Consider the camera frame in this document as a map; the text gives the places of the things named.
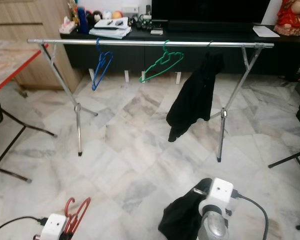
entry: black garment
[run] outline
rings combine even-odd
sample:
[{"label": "black garment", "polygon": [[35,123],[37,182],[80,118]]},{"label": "black garment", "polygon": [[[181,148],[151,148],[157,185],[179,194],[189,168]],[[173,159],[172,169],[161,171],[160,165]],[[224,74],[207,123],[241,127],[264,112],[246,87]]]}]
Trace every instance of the black garment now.
[{"label": "black garment", "polygon": [[[211,183],[211,178],[205,178],[195,188],[207,192]],[[168,240],[196,240],[202,220],[199,204],[203,199],[204,196],[193,192],[192,189],[179,197],[164,209],[159,231]]]},{"label": "black garment", "polygon": [[171,126],[169,142],[174,142],[199,118],[210,120],[216,74],[224,67],[221,53],[207,53],[201,66],[184,83],[166,121]]}]

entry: metal clothes rack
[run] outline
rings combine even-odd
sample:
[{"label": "metal clothes rack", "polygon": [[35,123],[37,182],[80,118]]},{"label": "metal clothes rack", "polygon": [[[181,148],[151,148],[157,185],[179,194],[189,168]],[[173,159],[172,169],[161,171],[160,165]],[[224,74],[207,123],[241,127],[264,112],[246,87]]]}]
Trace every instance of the metal clothes rack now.
[{"label": "metal clothes rack", "polygon": [[[79,102],[76,101],[74,96],[71,94],[69,88],[67,87],[65,81],[63,80],[60,72],[58,71],[56,65],[54,64],[56,48],[58,44],[68,44],[68,45],[96,45],[97,40],[78,40],[78,39],[28,39],[27,42],[29,44],[38,44],[43,55],[50,63],[50,66],[57,76],[58,81],[60,82],[61,86],[63,87],[65,93],[69,96],[71,102],[74,105],[74,112],[76,114],[76,126],[77,126],[77,134],[78,134],[78,155],[82,155],[82,141],[81,141],[81,123],[80,123],[80,112],[81,110],[88,112],[97,116],[96,112],[93,112],[87,108],[81,106]],[[108,46],[151,46],[151,47],[162,47],[164,45],[164,41],[133,41],[133,40],[100,40],[100,45],[108,45]],[[48,53],[45,44],[54,44],[54,51],[52,57]],[[173,46],[173,47],[219,47],[219,48],[241,48],[243,61],[245,65],[245,73],[243,74],[241,80],[237,83],[229,101],[227,102],[226,106],[223,107],[220,112],[211,116],[211,119],[221,116],[221,128],[220,128],[220,136],[219,136],[219,147],[217,153],[217,161],[221,162],[221,155],[222,155],[222,147],[224,141],[224,133],[225,133],[225,123],[226,118],[228,117],[228,110],[233,103],[235,97],[237,96],[241,86],[247,79],[247,76],[252,69],[253,65],[255,64],[257,58],[259,57],[262,49],[264,48],[273,48],[275,45],[273,43],[258,43],[258,42],[208,42],[208,41],[170,41],[166,43],[166,46]],[[248,61],[246,48],[254,48],[254,53],[251,56],[250,61]]]}]

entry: table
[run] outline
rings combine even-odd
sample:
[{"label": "table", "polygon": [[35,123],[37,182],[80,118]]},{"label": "table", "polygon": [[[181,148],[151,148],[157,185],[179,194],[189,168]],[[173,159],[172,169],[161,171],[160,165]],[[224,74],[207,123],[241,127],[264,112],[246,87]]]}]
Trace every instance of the table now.
[{"label": "table", "polygon": [[[2,89],[32,60],[34,60],[38,55],[40,55],[40,53],[41,51],[36,46],[27,44],[27,42],[0,40],[0,89]],[[2,109],[0,104],[0,123],[3,121],[4,115],[17,122],[18,124],[22,125],[22,129],[18,132],[18,134],[14,137],[14,139],[11,141],[8,147],[1,154],[0,162],[26,128],[49,134],[55,138],[57,137],[57,135],[52,132],[22,122],[21,120],[17,119],[13,115]],[[14,172],[4,170],[2,168],[0,168],[0,172],[26,181],[27,183],[31,183],[32,181],[29,178],[26,178]]]}]

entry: black cable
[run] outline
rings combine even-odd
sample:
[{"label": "black cable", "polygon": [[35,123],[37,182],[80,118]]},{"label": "black cable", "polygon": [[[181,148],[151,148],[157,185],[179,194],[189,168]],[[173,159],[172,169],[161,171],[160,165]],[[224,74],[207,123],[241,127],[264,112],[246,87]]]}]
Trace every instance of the black cable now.
[{"label": "black cable", "polygon": [[269,219],[268,219],[268,215],[266,213],[266,211],[264,210],[264,208],[262,206],[260,206],[258,203],[256,203],[255,201],[251,200],[250,198],[246,197],[246,196],[242,196],[241,194],[238,194],[238,198],[247,200],[251,203],[253,203],[254,205],[256,205],[258,208],[261,209],[261,211],[264,214],[264,218],[265,218],[265,229],[264,229],[264,234],[263,234],[263,238],[262,240],[266,240],[267,239],[267,235],[268,235],[268,230],[269,230]]},{"label": "black cable", "polygon": [[36,217],[33,217],[33,216],[22,216],[22,217],[18,217],[16,219],[13,219],[11,221],[8,221],[8,222],[2,224],[0,226],[0,229],[2,229],[4,226],[6,226],[6,225],[8,225],[8,224],[10,224],[14,221],[21,220],[21,219],[33,219],[33,220],[36,220],[37,222],[39,222],[42,226],[44,226],[46,224],[47,220],[48,220],[46,217],[40,219],[40,218],[36,218]]}]

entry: red figurine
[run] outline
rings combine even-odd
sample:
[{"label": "red figurine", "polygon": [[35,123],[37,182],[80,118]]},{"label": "red figurine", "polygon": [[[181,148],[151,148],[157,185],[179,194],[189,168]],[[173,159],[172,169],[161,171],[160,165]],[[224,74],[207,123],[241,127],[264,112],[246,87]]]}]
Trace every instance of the red figurine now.
[{"label": "red figurine", "polygon": [[300,0],[282,0],[274,31],[286,36],[300,36]]}]

